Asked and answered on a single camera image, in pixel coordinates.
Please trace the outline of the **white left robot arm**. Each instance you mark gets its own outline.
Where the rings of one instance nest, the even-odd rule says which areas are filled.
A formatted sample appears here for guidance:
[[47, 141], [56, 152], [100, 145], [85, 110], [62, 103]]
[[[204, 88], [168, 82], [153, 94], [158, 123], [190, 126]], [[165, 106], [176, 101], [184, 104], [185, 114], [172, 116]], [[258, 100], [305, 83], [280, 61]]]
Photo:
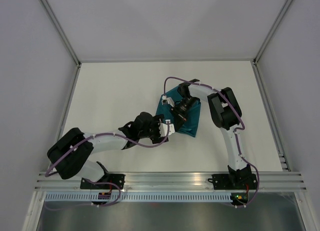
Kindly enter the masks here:
[[98, 189], [104, 189], [109, 184], [108, 171], [98, 161], [90, 161], [91, 155], [134, 146], [156, 148], [167, 142], [174, 132], [171, 120], [162, 114], [153, 116], [148, 112], [141, 112], [135, 120], [113, 131], [89, 133], [74, 127], [47, 151], [51, 166], [45, 176], [58, 174], [63, 180], [78, 176], [89, 179]]

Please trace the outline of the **teal cloth napkin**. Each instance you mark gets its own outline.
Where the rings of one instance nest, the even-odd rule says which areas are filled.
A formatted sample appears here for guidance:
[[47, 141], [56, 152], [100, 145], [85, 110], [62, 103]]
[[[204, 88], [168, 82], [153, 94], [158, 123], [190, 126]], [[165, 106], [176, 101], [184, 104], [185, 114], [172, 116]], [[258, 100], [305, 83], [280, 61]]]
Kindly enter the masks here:
[[[183, 99], [183, 97], [178, 93], [178, 86], [168, 90], [166, 95], [172, 98], [176, 105]], [[164, 115], [164, 120], [170, 120], [173, 123], [176, 121], [176, 118], [170, 111], [171, 107], [172, 106], [169, 104], [162, 104], [162, 97], [160, 97], [155, 114]], [[175, 131], [195, 138], [199, 126], [200, 113], [201, 102], [197, 100], [187, 112], [186, 122], [184, 122], [180, 128], [175, 127]]]

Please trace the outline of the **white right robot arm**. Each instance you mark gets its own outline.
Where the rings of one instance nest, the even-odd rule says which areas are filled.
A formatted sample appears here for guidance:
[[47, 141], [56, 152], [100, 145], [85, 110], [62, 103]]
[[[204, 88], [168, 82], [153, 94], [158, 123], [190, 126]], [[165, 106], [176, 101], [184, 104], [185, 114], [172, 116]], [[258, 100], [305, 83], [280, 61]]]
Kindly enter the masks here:
[[251, 172], [241, 151], [242, 143], [239, 131], [245, 126], [241, 119], [242, 111], [231, 88], [218, 90], [198, 79], [178, 85], [177, 92], [182, 100], [175, 104], [170, 112], [174, 117], [174, 127], [179, 130], [189, 119], [192, 106], [198, 101], [208, 103], [211, 119], [220, 129], [228, 155], [228, 183], [235, 189], [241, 188], [247, 181], [246, 173]]

